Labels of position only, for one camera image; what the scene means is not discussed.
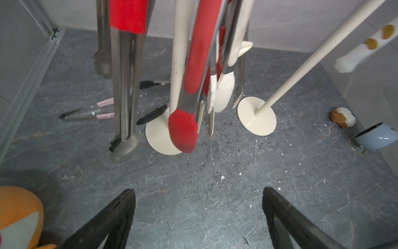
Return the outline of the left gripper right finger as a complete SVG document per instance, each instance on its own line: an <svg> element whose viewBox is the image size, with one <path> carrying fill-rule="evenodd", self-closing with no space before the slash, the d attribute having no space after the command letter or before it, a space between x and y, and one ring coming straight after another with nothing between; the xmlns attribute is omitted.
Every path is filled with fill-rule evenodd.
<svg viewBox="0 0 398 249"><path fill-rule="evenodd" d="M275 249L293 249L294 239L302 249L342 249L272 187L265 187L262 208Z"/></svg>

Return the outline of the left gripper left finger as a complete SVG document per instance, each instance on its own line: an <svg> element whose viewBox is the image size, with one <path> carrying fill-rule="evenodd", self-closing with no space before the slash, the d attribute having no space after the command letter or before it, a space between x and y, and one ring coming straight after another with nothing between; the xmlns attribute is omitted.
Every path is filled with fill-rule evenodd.
<svg viewBox="0 0 398 249"><path fill-rule="evenodd" d="M136 197L124 190L82 228L66 239L59 249L124 249L133 223Z"/></svg>

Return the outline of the cream utensil stand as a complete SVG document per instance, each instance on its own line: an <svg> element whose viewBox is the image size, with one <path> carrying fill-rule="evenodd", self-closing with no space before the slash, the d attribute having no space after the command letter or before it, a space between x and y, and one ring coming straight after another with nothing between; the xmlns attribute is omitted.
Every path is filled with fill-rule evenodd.
<svg viewBox="0 0 398 249"><path fill-rule="evenodd" d="M189 35L194 1L176 1L174 19L174 37L172 51L172 74L170 104L159 117L148 122L145 127L149 145L164 155L178 155L181 151L172 143L169 133L169 117L176 111L180 96L186 59L189 52Z"/></svg>
<svg viewBox="0 0 398 249"><path fill-rule="evenodd" d="M241 124L251 133L267 136L274 132L277 124L276 115L272 110L275 104L327 54L339 45L351 32L363 23L384 1L365 1L346 18L323 44L297 69L290 78L267 100L253 96L242 99L238 105L238 118Z"/></svg>

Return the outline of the slim white tongs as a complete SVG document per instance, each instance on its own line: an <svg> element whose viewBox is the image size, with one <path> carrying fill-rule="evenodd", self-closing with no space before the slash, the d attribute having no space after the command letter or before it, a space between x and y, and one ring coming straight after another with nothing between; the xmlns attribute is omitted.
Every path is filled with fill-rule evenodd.
<svg viewBox="0 0 398 249"><path fill-rule="evenodd" d="M334 68L339 73L351 73L360 63L398 36L398 18L394 18L348 54L339 57Z"/></svg>

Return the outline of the red sleeved steel tongs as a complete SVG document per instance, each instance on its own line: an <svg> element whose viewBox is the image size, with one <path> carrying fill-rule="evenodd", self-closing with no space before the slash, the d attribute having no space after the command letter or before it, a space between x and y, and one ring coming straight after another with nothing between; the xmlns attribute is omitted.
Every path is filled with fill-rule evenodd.
<svg viewBox="0 0 398 249"><path fill-rule="evenodd" d="M96 1L98 51L96 73L111 79L114 93L115 138L110 157L126 161L140 138L136 129L144 43L154 1Z"/></svg>

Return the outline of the red handled steel tongs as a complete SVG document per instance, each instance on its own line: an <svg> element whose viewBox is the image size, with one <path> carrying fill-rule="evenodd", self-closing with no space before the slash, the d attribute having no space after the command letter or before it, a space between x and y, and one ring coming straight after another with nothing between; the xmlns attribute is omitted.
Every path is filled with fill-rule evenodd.
<svg viewBox="0 0 398 249"><path fill-rule="evenodd" d="M243 96L244 85L245 85L245 65L246 65L246 55L242 55L238 58L237 66L237 76L235 77L235 83L237 85L237 89L234 93L233 97L233 106L232 108L236 108Z"/></svg>

